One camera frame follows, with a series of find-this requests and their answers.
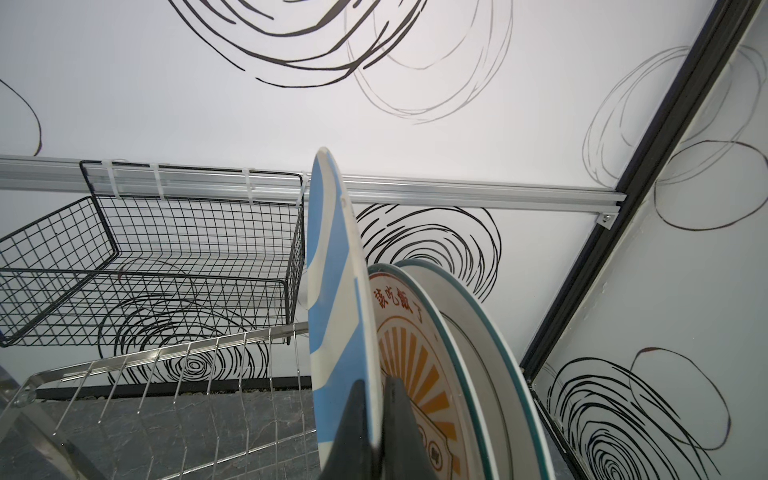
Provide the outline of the blue striped plate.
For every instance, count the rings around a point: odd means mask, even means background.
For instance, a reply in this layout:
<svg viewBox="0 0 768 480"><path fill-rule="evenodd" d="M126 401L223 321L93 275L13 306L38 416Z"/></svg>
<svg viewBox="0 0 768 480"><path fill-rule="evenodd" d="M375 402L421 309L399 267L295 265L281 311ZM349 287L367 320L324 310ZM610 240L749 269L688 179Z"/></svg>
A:
<svg viewBox="0 0 768 480"><path fill-rule="evenodd" d="M320 468L325 466L352 385L366 387L372 475L380 469L383 393L369 274L352 202L338 165L315 156L307 224L307 308Z"/></svg>

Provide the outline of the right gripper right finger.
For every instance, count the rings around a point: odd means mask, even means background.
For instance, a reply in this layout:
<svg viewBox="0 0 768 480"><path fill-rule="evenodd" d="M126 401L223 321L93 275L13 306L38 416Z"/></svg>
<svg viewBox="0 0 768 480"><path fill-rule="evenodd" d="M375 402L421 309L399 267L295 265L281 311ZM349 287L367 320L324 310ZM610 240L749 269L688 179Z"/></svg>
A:
<svg viewBox="0 0 768 480"><path fill-rule="evenodd" d="M389 376L384 387L382 434L383 479L436 479L422 445L411 401L400 378Z"/></svg>

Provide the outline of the orange sunburst plate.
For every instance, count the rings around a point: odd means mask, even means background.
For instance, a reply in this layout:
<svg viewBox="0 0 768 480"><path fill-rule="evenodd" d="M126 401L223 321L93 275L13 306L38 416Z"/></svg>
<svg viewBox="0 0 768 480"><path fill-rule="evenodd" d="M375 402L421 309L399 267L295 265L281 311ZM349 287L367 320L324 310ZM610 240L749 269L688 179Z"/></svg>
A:
<svg viewBox="0 0 768 480"><path fill-rule="evenodd" d="M402 380L436 479L498 479L478 394L437 306L397 266L368 273L381 372Z"/></svg>

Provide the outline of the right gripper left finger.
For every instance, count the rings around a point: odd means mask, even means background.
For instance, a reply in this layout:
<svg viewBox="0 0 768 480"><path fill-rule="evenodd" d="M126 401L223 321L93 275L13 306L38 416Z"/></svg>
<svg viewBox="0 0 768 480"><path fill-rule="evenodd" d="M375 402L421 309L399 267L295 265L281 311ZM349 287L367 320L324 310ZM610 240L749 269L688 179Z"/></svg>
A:
<svg viewBox="0 0 768 480"><path fill-rule="evenodd" d="M351 387L320 480L371 478L372 447L368 438L367 419L365 382L357 380Z"/></svg>

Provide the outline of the white plate green cloud outline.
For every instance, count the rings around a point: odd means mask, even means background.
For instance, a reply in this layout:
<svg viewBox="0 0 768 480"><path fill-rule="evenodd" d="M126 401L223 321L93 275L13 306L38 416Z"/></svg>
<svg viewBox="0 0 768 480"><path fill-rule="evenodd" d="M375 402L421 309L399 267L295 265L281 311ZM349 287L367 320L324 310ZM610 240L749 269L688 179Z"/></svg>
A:
<svg viewBox="0 0 768 480"><path fill-rule="evenodd" d="M455 275L426 260L397 263L446 321L468 367L503 479L553 479L551 455L522 371L482 303Z"/></svg>

